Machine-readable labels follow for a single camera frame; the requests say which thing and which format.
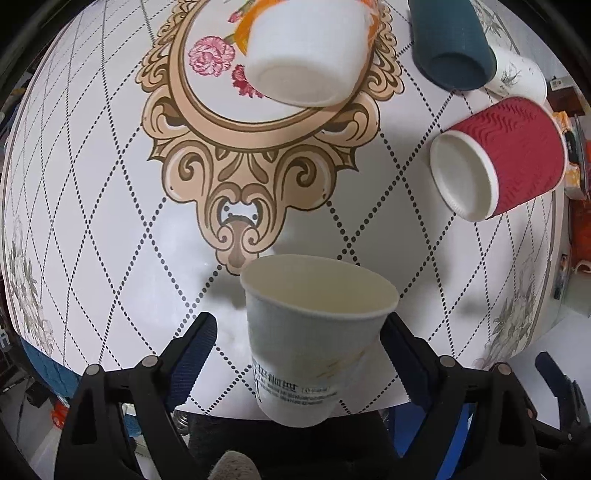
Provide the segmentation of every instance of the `gray furry object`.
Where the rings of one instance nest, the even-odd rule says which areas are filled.
[[[228,450],[209,474],[209,480],[261,480],[256,466],[243,453]]]

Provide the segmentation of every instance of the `white paper cup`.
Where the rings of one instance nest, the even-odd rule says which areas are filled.
[[[491,46],[491,50],[496,74],[485,87],[502,97],[517,95],[544,105],[548,84],[538,64],[502,47]]]
[[[269,98],[335,105],[352,93],[368,58],[371,12],[358,0],[288,0],[253,23],[245,75]]]
[[[327,419],[396,308],[396,288],[370,270],[306,255],[259,258],[241,283],[261,410],[289,427]]]

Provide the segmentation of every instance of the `mug handle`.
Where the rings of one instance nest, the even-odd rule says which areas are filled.
[[[579,273],[580,267],[587,267],[587,270],[583,270],[581,273],[591,274],[591,262],[588,260],[581,260],[577,263],[577,266],[574,268],[575,273]]]

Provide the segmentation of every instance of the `dotted diamond pattern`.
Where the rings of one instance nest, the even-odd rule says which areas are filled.
[[[182,408],[264,418],[252,389],[238,279],[217,264],[194,205],[167,199],[161,164],[146,161],[152,140],[139,125],[146,95],[134,80],[173,5],[97,1],[54,41],[12,133],[5,256],[20,221],[43,315],[53,326],[51,356],[78,373],[94,362],[133,366],[159,354],[200,311],[212,312],[217,343]],[[398,287],[398,312],[416,335],[439,354],[477,365],[503,305],[525,281],[537,307],[554,201],[546,194],[478,224],[447,208],[430,175],[430,141],[495,100],[484,91],[445,92],[423,78],[412,60],[408,6],[389,5],[405,92],[379,103],[380,130],[357,149],[358,171],[340,171],[320,209],[289,210],[264,254],[321,255],[384,275]],[[33,341],[13,309],[16,327]],[[528,328],[534,322],[531,316]],[[368,355],[335,414],[407,401],[384,350],[376,345]]]

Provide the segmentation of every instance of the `ornate gold frame pattern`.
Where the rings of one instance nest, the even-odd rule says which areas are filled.
[[[195,202],[203,238],[228,272],[239,275],[279,236],[287,209],[314,210],[330,199],[337,172],[357,170],[355,151],[379,130],[379,108],[404,91],[396,60],[392,15],[381,12],[374,52],[350,99],[276,121],[247,123],[208,109],[190,89],[185,43],[209,0],[178,0],[146,54],[136,81],[149,93],[142,127],[154,140],[162,183],[176,202]],[[255,205],[256,220],[234,215],[228,203]]]

